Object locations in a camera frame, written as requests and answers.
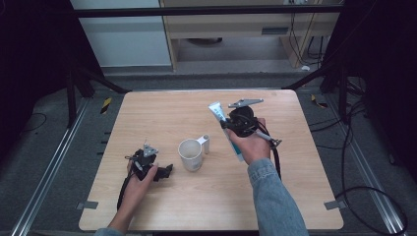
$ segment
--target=finger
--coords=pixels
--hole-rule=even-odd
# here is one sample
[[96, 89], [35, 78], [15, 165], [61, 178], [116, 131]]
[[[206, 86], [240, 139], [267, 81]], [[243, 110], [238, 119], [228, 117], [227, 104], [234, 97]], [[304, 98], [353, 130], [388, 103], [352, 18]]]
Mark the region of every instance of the finger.
[[150, 170], [148, 171], [147, 176], [145, 177], [145, 179], [142, 182], [146, 185], [149, 185], [152, 182], [153, 177], [155, 177], [156, 172], [157, 172], [157, 164], [150, 168]]
[[229, 136], [230, 141], [232, 142], [235, 142], [236, 139], [238, 138], [237, 135], [232, 130], [226, 129], [226, 133]]
[[265, 118], [258, 118], [258, 121], [263, 124], [264, 126], [266, 125], [267, 121]]
[[130, 170], [132, 168], [132, 160], [129, 160], [128, 166], [126, 168], [127, 168], [128, 173], [130, 173]]

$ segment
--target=toothpaste tube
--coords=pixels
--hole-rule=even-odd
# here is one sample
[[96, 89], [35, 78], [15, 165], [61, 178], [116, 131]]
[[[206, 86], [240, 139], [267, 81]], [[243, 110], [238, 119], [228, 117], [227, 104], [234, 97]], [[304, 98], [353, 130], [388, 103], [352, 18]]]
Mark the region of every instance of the toothpaste tube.
[[[218, 122], [220, 122], [221, 120], [226, 121], [226, 117], [224, 116], [224, 112], [223, 112], [223, 109], [221, 108], [221, 104], [219, 101], [210, 104], [208, 106], [208, 109], [212, 112], [212, 114], [214, 115], [215, 119], [217, 119]], [[229, 135], [227, 135], [227, 132], [225, 129], [223, 129], [223, 133], [226, 136], [227, 140], [230, 142], [230, 145], [232, 146], [239, 161], [243, 161], [244, 159], [243, 159], [243, 155], [240, 149], [230, 141]]]

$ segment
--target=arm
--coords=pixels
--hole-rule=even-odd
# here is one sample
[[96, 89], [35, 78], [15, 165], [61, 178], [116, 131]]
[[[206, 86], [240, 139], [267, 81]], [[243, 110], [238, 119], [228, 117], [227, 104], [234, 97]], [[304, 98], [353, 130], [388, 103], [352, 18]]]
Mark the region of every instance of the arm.
[[249, 165], [260, 235], [308, 235], [297, 205], [270, 161], [268, 142], [256, 134], [239, 138], [232, 131], [227, 132]]
[[308, 235], [301, 213], [268, 158], [248, 167], [260, 235]]
[[98, 229], [94, 236], [109, 235], [109, 236], [120, 236], [126, 234], [129, 224], [139, 206], [139, 203], [144, 198], [150, 183], [153, 180], [157, 171], [157, 166], [153, 166], [147, 177], [143, 181], [139, 180], [136, 175], [132, 176], [129, 180], [129, 184], [126, 187], [123, 202], [116, 214], [111, 220], [107, 228]]

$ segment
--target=metal rail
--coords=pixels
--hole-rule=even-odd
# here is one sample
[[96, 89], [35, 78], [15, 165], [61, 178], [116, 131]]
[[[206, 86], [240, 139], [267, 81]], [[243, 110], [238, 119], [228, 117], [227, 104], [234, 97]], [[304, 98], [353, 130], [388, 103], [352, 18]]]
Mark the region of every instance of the metal rail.
[[85, 9], [62, 11], [46, 8], [48, 15], [76, 16], [78, 18], [155, 17], [190, 15], [236, 15], [236, 14], [291, 14], [291, 13], [339, 13], [348, 9], [340, 4], [328, 5], [253, 5], [253, 6], [202, 6], [128, 9]]
[[49, 162], [49, 165], [46, 168], [42, 179], [40, 180], [36, 190], [31, 197], [30, 202], [14, 226], [11, 234], [12, 236], [25, 236], [28, 234], [34, 218], [36, 217], [37, 212], [39, 211], [40, 206], [42, 205], [43, 200], [45, 199], [49, 188], [55, 179], [56, 173], [58, 172], [62, 160], [64, 159], [65, 154], [67, 153], [67, 150], [80, 127], [81, 121], [86, 114], [86, 108], [88, 104], [89, 99], [83, 98], [78, 111], [79, 115], [77, 116], [77, 119], [75, 120], [73, 126], [68, 128], [65, 132], [61, 143], [55, 150], [55, 153]]
[[[329, 107], [333, 111], [334, 115], [337, 117], [339, 113], [337, 112], [336, 101], [334, 100], [333, 97], [331, 97], [331, 95], [325, 95], [325, 97], [328, 101]], [[347, 127], [342, 123], [339, 123], [339, 126], [343, 134], [347, 135]], [[365, 181], [365, 184], [369, 187], [373, 187], [373, 188], [383, 191], [384, 188], [382, 184], [378, 180], [378, 177], [374, 174], [374, 171], [372, 170], [371, 166], [366, 160], [355, 138], [352, 139], [351, 147], [349, 149], [356, 162], [359, 172], [361, 173], [361, 176]], [[388, 231], [390, 233], [397, 233], [401, 231], [403, 228], [403, 224], [395, 208], [390, 202], [390, 200], [387, 197], [382, 196], [376, 192], [370, 192], [370, 194], [374, 201], [374, 204], [376, 205], [378, 211], [380, 212], [380, 215]]]

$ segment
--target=black curtain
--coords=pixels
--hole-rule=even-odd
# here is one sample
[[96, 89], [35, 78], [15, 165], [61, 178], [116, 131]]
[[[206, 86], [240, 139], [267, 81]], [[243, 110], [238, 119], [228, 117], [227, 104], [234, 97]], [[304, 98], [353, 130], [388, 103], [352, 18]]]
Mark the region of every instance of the black curtain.
[[36, 101], [66, 86], [75, 65], [69, 59], [103, 77], [79, 19], [47, 14], [73, 10], [69, 0], [5, 0], [2, 9], [0, 161], [19, 138]]
[[[340, 14], [326, 59], [341, 58], [348, 76], [366, 81], [376, 127], [417, 181], [417, 1], [346, 0], [358, 3], [362, 7]], [[325, 77], [328, 84], [337, 80], [337, 74]]]

